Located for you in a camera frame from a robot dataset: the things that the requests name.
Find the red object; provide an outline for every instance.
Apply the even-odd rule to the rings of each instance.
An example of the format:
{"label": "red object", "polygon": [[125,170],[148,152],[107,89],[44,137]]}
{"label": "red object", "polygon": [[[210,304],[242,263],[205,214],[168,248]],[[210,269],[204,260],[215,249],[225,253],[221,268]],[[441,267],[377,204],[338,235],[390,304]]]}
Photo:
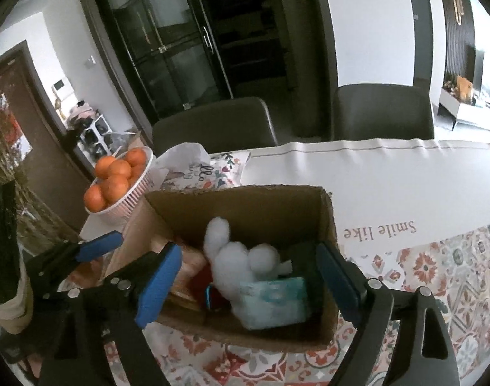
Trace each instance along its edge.
{"label": "red object", "polygon": [[5,140],[9,144],[9,146],[14,145],[15,143],[18,142],[18,140],[23,136],[22,128],[20,127],[18,121],[16,120],[16,117],[14,114],[11,112],[7,113],[7,118],[9,119],[12,129],[10,132],[5,136]]}
{"label": "red object", "polygon": [[212,285],[211,265],[207,264],[188,284],[189,291],[202,309],[229,308],[229,301]]}

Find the floor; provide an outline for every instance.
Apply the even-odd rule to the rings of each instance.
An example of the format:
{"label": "floor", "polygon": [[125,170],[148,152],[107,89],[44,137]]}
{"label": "floor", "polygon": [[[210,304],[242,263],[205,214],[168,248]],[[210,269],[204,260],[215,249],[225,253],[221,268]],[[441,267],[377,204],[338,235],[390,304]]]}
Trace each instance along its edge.
{"label": "floor", "polygon": [[443,114],[437,115],[438,108],[436,106],[433,110],[435,114],[435,139],[456,139],[490,144],[490,131],[466,123],[457,123],[454,131],[452,131],[453,118]]}

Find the white plush toy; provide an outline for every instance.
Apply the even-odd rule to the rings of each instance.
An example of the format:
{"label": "white plush toy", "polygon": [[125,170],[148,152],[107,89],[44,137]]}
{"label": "white plush toy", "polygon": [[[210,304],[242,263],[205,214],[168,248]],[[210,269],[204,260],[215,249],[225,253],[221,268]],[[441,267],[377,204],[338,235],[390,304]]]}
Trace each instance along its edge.
{"label": "white plush toy", "polygon": [[279,252],[268,244],[247,250],[241,242],[230,242],[229,222],[215,217],[207,225],[204,252],[211,264],[213,284],[240,318],[240,283],[275,280],[292,272],[291,262],[280,262]]}

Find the wooden door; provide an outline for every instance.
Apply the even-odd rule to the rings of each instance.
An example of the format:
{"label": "wooden door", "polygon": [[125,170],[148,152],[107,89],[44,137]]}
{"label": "wooden door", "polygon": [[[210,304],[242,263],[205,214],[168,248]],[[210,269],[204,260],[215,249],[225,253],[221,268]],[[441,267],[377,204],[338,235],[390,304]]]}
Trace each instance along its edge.
{"label": "wooden door", "polygon": [[9,108],[31,147],[23,160],[29,188],[71,228],[80,231],[87,219],[83,194],[90,181],[62,149],[43,114],[44,101],[30,74],[23,52],[0,57],[0,78]]}

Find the dining chair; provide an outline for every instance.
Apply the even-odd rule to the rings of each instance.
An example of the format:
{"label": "dining chair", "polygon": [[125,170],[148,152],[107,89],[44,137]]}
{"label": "dining chair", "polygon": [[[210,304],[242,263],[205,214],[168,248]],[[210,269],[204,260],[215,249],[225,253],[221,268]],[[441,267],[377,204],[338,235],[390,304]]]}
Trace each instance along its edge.
{"label": "dining chair", "polygon": [[268,107],[258,97],[193,107],[160,120],[152,136],[157,156],[183,142],[199,143],[210,154],[278,145]]}
{"label": "dining chair", "polygon": [[334,94],[328,140],[434,137],[431,100],[418,87],[350,84]]}

